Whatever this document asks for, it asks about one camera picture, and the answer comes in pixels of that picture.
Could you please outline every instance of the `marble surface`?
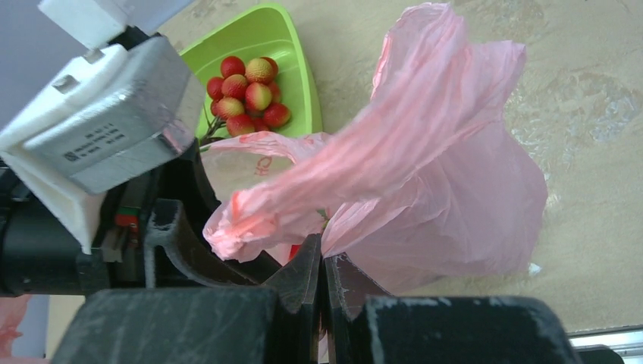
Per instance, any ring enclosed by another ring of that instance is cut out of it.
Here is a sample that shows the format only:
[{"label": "marble surface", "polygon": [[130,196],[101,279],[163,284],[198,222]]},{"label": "marble surface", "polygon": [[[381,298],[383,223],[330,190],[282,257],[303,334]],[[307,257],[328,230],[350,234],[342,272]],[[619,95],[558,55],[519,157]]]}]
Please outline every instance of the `marble surface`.
[{"label": "marble surface", "polygon": [[[311,64],[328,132],[369,100],[387,29],[411,0],[281,0]],[[183,49],[257,0],[196,0],[161,32]],[[518,294],[569,331],[643,324],[643,2],[455,0],[484,42],[528,46],[507,128],[547,176],[537,275],[446,278],[409,294]]]}]

